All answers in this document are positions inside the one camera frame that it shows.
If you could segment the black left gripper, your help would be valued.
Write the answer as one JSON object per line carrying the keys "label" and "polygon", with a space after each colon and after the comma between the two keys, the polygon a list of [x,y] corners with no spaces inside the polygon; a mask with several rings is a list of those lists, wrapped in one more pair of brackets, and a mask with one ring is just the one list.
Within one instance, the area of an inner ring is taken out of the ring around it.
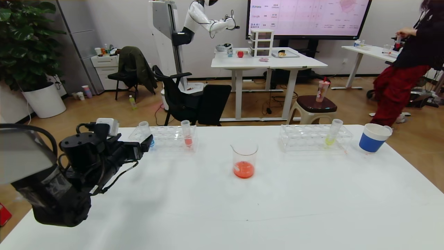
{"label": "black left gripper", "polygon": [[126,162],[140,160],[144,152],[149,152],[153,144],[153,135],[149,135],[141,143],[116,141],[111,147],[110,163],[114,166],[122,166]]}

